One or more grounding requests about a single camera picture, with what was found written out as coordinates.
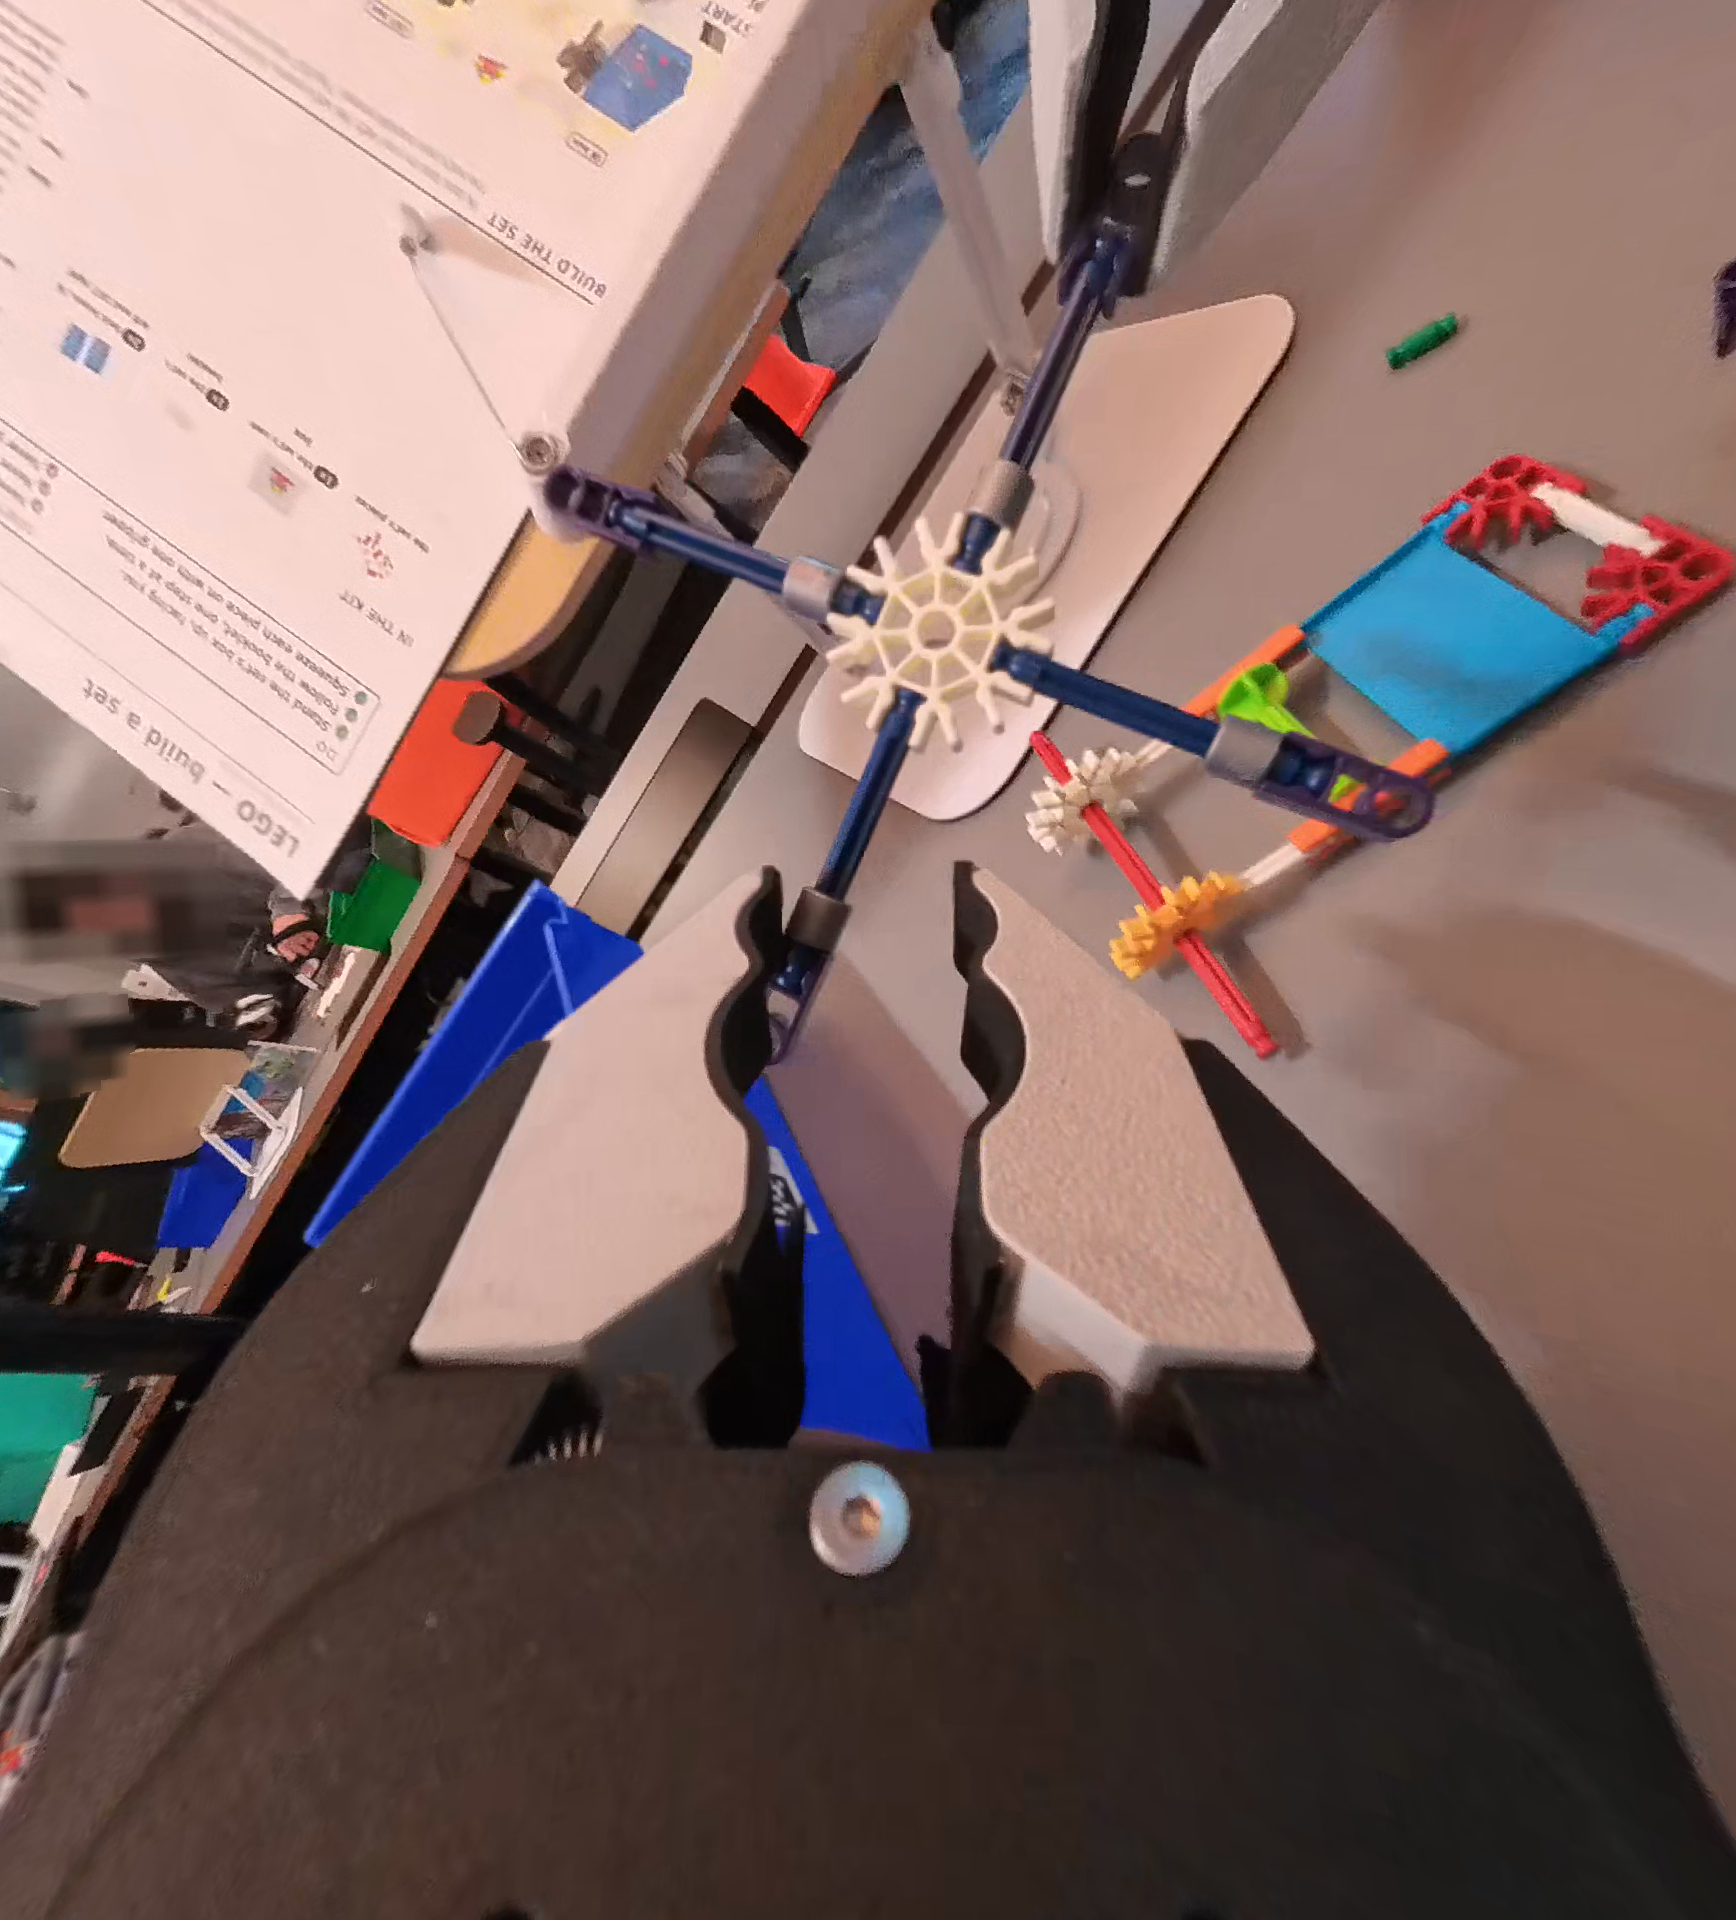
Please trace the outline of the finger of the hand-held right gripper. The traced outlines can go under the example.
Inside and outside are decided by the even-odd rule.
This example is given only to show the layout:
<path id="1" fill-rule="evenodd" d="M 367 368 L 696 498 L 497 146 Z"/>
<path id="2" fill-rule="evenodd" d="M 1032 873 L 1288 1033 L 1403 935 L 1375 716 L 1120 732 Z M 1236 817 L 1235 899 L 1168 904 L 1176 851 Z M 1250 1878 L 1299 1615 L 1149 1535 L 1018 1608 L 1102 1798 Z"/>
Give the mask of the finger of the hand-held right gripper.
<path id="1" fill-rule="evenodd" d="M 1235 2 L 1196 52 L 1168 117 L 1170 172 L 1151 284 L 1161 287 L 1261 179 L 1378 2 Z"/>
<path id="2" fill-rule="evenodd" d="M 1030 143 L 1051 265 L 1066 261 L 1109 193 L 1149 31 L 1149 2 L 1029 5 Z"/>

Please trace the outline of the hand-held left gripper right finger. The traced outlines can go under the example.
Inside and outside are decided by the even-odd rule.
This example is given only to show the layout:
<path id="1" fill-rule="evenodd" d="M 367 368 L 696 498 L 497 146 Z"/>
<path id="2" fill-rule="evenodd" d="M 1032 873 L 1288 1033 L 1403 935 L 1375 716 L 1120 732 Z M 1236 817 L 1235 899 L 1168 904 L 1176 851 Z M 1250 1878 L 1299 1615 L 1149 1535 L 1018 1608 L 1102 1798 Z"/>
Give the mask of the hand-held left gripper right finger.
<path id="1" fill-rule="evenodd" d="M 1117 1417 L 1192 1369 L 1296 1377 L 1317 1338 L 1176 1029 L 1015 887 L 952 874 L 960 1062 L 978 1091 L 929 1437 L 1000 1446 L 1090 1378 Z"/>

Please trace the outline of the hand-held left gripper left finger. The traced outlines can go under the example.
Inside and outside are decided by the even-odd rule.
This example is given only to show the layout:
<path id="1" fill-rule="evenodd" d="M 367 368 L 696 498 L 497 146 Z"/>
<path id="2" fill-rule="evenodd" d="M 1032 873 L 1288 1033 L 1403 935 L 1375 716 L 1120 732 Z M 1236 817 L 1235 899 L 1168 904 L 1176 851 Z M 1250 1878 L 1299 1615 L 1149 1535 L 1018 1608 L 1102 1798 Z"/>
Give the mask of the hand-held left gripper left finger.
<path id="1" fill-rule="evenodd" d="M 806 1212 L 750 1107 L 782 879 L 729 883 L 545 1040 L 410 1341 L 428 1367 L 662 1378 L 724 1448 L 803 1429 Z"/>

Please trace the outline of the blue plastic rod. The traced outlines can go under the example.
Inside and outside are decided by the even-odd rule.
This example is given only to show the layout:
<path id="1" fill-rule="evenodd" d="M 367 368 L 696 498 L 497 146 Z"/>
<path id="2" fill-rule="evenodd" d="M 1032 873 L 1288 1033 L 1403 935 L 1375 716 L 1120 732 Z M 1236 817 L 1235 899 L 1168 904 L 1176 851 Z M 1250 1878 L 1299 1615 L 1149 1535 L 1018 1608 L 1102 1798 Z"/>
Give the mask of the blue plastic rod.
<path id="1" fill-rule="evenodd" d="M 999 460 L 982 477 L 962 519 L 950 556 L 956 573 L 978 575 L 1000 536 L 1013 534 L 1026 514 L 1034 493 L 1032 468 L 1049 444 L 1082 353 L 1097 325 L 1115 312 L 1115 307 L 1104 312 L 1094 295 L 1094 288 L 1087 288 L 1068 302 L 1058 301 L 1055 326 L 1026 381 Z"/>
<path id="2" fill-rule="evenodd" d="M 1219 780 L 1248 791 L 1254 791 L 1254 783 L 1269 771 L 1281 745 L 1279 737 L 1287 734 L 1242 719 L 1196 716 L 1087 670 L 1063 666 L 1053 657 L 1015 642 L 1000 642 L 994 649 L 990 668 L 1060 707 L 1079 708 L 1196 757 Z"/>
<path id="3" fill-rule="evenodd" d="M 881 719 L 864 769 L 814 883 L 814 891 L 820 897 L 831 901 L 848 899 L 894 795 L 896 780 L 901 780 L 904 771 L 920 712 L 922 697 L 909 688 L 894 697 L 890 708 Z"/>
<path id="4" fill-rule="evenodd" d="M 730 583 L 756 589 L 787 612 L 827 628 L 835 618 L 881 615 L 887 596 L 864 589 L 853 577 L 814 559 L 782 559 L 753 542 L 717 534 L 671 510 L 653 521 L 637 544 L 615 541 L 632 552 L 655 550 L 666 559 L 698 567 Z"/>

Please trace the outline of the small white snowflake connector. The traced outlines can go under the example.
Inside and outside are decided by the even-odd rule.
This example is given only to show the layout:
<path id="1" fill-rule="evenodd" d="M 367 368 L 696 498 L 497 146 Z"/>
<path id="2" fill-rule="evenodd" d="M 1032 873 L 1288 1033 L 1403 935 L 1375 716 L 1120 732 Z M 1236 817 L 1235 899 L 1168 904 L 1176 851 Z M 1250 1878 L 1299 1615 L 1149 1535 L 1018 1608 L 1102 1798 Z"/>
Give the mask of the small white snowflake connector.
<path id="1" fill-rule="evenodd" d="M 838 702 L 879 731 L 911 697 L 912 753 L 932 741 L 958 753 L 976 723 L 999 734 L 1008 708 L 1032 697 L 999 655 L 1053 653 L 1055 603 L 1042 591 L 1041 561 L 1000 533 L 975 569 L 958 567 L 967 529 L 967 514 L 945 533 L 922 522 L 912 561 L 876 541 L 873 567 L 846 570 L 824 618 Z"/>

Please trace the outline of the colourful toy car frame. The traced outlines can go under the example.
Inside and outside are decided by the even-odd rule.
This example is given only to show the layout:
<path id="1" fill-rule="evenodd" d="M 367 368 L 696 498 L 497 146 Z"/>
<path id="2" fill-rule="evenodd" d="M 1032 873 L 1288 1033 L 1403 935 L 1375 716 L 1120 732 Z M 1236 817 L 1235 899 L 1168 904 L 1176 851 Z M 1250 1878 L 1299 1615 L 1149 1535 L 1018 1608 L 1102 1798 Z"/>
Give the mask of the colourful toy car frame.
<path id="1" fill-rule="evenodd" d="M 1530 715 L 1648 650 L 1734 580 L 1730 547 L 1661 517 L 1627 519 L 1576 474 L 1511 454 L 1185 711 L 1321 738 L 1435 789 Z M 1299 819 L 1242 874 L 1211 871 L 1164 887 L 1124 822 L 1146 775 L 1190 754 L 1145 741 L 1136 753 L 1071 757 L 1034 732 L 1029 742 L 1047 783 L 1026 815 L 1029 835 L 1047 852 L 1093 840 L 1136 897 L 1110 943 L 1117 970 L 1136 983 L 1178 959 L 1267 1058 L 1279 1045 L 1212 936 L 1296 876 L 1371 840 Z"/>

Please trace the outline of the blue plastic bin with tag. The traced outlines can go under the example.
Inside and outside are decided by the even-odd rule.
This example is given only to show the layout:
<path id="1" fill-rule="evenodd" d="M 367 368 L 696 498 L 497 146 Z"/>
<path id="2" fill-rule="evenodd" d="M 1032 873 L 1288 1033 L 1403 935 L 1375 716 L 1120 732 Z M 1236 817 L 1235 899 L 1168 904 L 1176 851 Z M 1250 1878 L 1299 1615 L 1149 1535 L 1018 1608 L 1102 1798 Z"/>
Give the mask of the blue plastic bin with tag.
<path id="1" fill-rule="evenodd" d="M 381 1116 L 304 1229 L 316 1251 L 428 1134 L 524 1045 L 543 1042 L 638 959 L 641 946 L 533 883 L 449 1001 Z M 803 1236 L 803 1429 L 929 1452 L 922 1395 L 766 1080 L 747 1095 L 768 1143 L 779 1232 Z"/>

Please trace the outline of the green storage box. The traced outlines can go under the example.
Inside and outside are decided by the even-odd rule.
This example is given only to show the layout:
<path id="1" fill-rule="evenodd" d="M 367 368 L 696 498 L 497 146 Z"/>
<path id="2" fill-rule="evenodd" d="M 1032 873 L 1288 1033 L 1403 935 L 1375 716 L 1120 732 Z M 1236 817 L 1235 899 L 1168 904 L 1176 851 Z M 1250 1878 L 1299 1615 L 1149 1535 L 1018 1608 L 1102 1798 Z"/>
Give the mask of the green storage box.
<path id="1" fill-rule="evenodd" d="M 329 893 L 325 938 L 329 949 L 387 954 L 423 885 L 420 871 L 367 856 L 351 883 Z"/>

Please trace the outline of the orange traffic cone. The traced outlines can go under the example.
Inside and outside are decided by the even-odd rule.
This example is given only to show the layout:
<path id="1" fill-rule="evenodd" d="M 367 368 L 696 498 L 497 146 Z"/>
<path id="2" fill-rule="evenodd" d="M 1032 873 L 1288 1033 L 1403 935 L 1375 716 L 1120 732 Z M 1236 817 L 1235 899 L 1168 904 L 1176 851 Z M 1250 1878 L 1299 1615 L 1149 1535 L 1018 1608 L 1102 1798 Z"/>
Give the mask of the orange traffic cone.
<path id="1" fill-rule="evenodd" d="M 841 375 L 833 366 L 800 357 L 779 332 L 771 332 L 743 377 L 735 414 L 806 441 L 838 384 Z"/>

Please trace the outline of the orange panel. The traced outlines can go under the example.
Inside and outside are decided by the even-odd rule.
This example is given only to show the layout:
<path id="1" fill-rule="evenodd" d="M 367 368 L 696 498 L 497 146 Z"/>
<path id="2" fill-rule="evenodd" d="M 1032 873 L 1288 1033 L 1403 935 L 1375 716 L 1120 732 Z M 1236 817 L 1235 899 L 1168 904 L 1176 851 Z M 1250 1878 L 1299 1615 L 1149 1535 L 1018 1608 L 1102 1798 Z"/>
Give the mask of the orange panel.
<path id="1" fill-rule="evenodd" d="M 489 685 L 437 681 L 427 692 L 376 789 L 364 817 L 424 851 L 453 851 L 468 860 L 503 817 L 522 763 L 497 742 L 466 742 L 456 723 L 466 708 L 494 704 L 497 721 L 515 712 Z"/>

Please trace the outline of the black metal pole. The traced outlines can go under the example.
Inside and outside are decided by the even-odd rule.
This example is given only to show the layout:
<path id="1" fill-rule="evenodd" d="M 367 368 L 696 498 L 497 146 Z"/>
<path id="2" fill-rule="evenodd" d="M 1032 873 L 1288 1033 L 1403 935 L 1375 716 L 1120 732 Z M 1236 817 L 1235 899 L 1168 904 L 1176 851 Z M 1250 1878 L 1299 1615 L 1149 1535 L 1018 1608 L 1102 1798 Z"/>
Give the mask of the black metal pole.
<path id="1" fill-rule="evenodd" d="M 248 1330 L 226 1315 L 0 1308 L 0 1374 L 180 1378 L 219 1367 Z"/>

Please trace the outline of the white printed instruction sheet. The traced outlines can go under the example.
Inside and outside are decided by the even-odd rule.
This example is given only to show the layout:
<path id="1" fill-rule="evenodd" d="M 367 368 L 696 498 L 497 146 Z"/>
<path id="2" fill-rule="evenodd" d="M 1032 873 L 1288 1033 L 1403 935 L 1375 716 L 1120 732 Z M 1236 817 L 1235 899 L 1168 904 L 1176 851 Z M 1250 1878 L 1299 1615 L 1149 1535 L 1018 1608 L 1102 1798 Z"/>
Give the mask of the white printed instruction sheet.
<path id="1" fill-rule="evenodd" d="M 0 2 L 0 663 L 318 879 L 820 11 Z"/>

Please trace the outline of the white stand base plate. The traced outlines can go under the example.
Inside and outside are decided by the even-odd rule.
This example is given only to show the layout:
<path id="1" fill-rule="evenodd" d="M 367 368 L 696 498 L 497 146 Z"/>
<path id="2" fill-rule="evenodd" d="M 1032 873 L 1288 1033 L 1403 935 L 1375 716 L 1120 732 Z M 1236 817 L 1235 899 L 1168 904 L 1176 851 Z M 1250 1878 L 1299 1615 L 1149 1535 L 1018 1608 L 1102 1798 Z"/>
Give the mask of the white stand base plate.
<path id="1" fill-rule="evenodd" d="M 1170 140 L 1170 114 L 1182 110 L 1188 72 L 1220 18 L 1220 7 L 1151 5 L 1146 50 L 1118 148 L 1139 133 L 1164 133 Z M 1005 434 L 1058 315 L 1060 262 L 1047 256 L 1030 143 L 1032 237 L 1055 272 L 1049 282 L 1055 309 L 1039 332 L 1024 297 L 1029 267 L 1015 259 L 1002 234 L 984 165 L 960 126 L 946 57 L 916 52 L 903 95 L 994 364 L 990 395 L 962 444 L 920 500 L 912 524 L 887 541 L 904 562 L 912 562 L 919 527 L 926 522 L 942 534 L 955 517 L 967 517 L 1000 458 Z M 1032 140 L 1030 50 L 1024 110 Z M 1097 322 L 1053 433 L 1030 468 L 1030 500 L 1013 533 L 1015 552 L 1039 559 L 1041 589 L 1055 605 L 1049 659 L 1068 668 L 1093 664 L 1149 564 L 1281 372 L 1294 339 L 1293 305 L 1276 295 L 1134 318 L 1132 307 L 1157 288 L 1149 282 L 1145 295 L 1122 298 Z M 808 686 L 796 742 L 812 763 L 858 779 L 876 731 L 863 724 L 857 708 L 841 704 L 841 691 L 841 677 L 824 664 Z M 893 801 L 936 824 L 978 812 L 1002 795 L 1030 757 L 1030 732 L 1049 723 L 1055 707 L 1055 699 L 1030 692 L 1026 704 L 1008 708 L 1000 732 L 976 723 L 958 751 L 939 738 L 922 751 L 911 748 Z"/>

